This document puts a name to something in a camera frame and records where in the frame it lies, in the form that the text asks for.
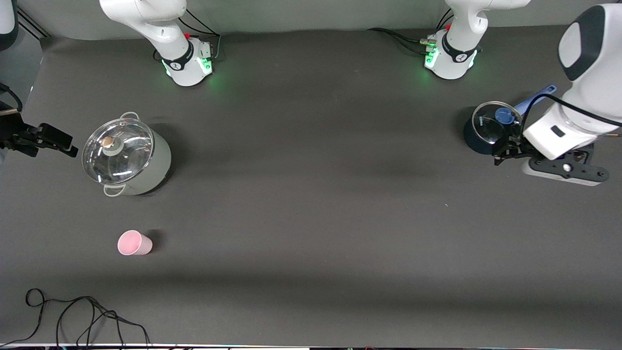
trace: table surface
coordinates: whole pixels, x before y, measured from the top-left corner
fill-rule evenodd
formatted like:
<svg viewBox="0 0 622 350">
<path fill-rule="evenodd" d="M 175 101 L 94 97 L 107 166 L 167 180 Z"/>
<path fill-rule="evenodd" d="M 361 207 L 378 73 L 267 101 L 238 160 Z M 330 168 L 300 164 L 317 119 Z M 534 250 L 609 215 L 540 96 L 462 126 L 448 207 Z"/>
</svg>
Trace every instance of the table surface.
<svg viewBox="0 0 622 350">
<path fill-rule="evenodd" d="M 0 339 L 31 332 L 23 297 L 38 287 L 92 295 L 155 343 L 622 348 L 619 141 L 598 142 L 611 179 L 585 187 L 495 167 L 461 137 L 470 107 L 570 87 L 563 31 L 490 29 L 456 81 L 382 33 L 228 35 L 190 88 L 146 40 L 48 42 L 25 121 L 82 148 L 135 111 L 170 144 L 172 172 L 107 198 L 80 158 L 10 154 Z M 129 229 L 154 251 L 120 255 Z M 32 342 L 53 342 L 60 310 Z M 88 305 L 67 313 L 66 339 L 89 318 Z M 117 341 L 112 322 L 96 340 Z"/>
</svg>

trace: dark gray panel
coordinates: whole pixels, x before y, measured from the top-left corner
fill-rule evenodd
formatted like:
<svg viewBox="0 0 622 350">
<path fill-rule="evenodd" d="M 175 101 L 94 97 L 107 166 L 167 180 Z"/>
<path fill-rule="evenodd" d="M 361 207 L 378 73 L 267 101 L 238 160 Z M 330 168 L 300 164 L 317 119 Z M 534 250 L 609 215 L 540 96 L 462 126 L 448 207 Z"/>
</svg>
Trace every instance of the dark gray panel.
<svg viewBox="0 0 622 350">
<path fill-rule="evenodd" d="M 146 40 L 50 43 L 25 120 L 82 146 L 135 111 L 174 171 L 109 199 L 77 159 L 11 154 L 0 339 L 29 333 L 22 297 L 37 286 L 93 295 L 158 343 L 622 348 L 619 142 L 598 142 L 611 179 L 588 188 L 494 167 L 461 140 L 468 107 L 569 88 L 564 29 L 491 29 L 454 82 L 375 32 L 228 35 L 192 88 Z M 121 256 L 128 229 L 155 252 Z M 70 339 L 83 307 L 63 322 Z M 58 312 L 34 341 L 53 341 Z M 112 324 L 97 340 L 116 340 Z"/>
</svg>

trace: blue handle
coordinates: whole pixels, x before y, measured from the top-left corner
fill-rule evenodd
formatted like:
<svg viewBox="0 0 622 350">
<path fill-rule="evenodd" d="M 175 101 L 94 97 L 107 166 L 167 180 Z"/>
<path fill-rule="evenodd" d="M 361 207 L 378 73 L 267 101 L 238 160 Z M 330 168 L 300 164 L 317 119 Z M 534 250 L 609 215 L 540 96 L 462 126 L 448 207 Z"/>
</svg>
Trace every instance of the blue handle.
<svg viewBox="0 0 622 350">
<path fill-rule="evenodd" d="M 536 96 L 542 95 L 543 93 L 549 93 L 550 94 L 550 93 L 554 93 L 556 91 L 557 91 L 557 87 L 555 85 L 549 85 L 549 86 L 543 88 L 542 90 L 536 92 L 532 97 L 529 97 L 527 100 L 524 100 L 523 102 L 517 104 L 516 106 L 514 106 L 514 108 L 518 111 L 518 113 L 523 115 L 523 114 L 525 114 L 525 112 L 527 112 L 527 107 L 534 100 L 534 98 L 536 98 Z M 543 99 L 544 99 L 544 97 L 538 98 L 537 101 L 534 102 L 534 105 L 536 103 L 539 103 Z"/>
</svg>

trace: wooden knob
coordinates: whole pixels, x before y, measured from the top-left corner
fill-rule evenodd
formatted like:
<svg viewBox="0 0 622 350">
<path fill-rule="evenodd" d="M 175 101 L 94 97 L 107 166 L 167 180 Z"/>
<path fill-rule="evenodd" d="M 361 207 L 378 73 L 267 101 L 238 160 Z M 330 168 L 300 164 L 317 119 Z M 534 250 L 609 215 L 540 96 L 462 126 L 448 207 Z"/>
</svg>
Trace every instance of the wooden knob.
<svg viewBox="0 0 622 350">
<path fill-rule="evenodd" d="M 112 147 L 113 143 L 114 143 L 114 138 L 112 136 L 106 136 L 100 141 L 101 146 L 104 148 Z"/>
</svg>

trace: pot handle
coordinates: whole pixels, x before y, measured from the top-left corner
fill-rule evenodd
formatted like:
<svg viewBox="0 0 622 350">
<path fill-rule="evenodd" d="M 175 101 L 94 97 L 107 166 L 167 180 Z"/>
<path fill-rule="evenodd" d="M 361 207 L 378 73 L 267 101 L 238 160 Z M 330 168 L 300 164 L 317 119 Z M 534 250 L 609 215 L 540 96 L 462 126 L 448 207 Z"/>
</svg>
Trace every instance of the pot handle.
<svg viewBox="0 0 622 350">
<path fill-rule="evenodd" d="M 104 194 L 108 197 L 118 197 L 121 194 L 123 194 L 125 192 L 125 190 L 128 188 L 127 184 L 123 184 L 121 186 L 108 186 L 108 185 L 104 185 Z M 110 189 L 116 189 L 119 190 L 119 192 L 113 192 L 113 193 L 109 193 L 107 190 Z"/>
<path fill-rule="evenodd" d="M 140 120 L 136 112 L 125 112 L 121 115 L 121 118 L 132 118 L 132 119 Z"/>
</svg>

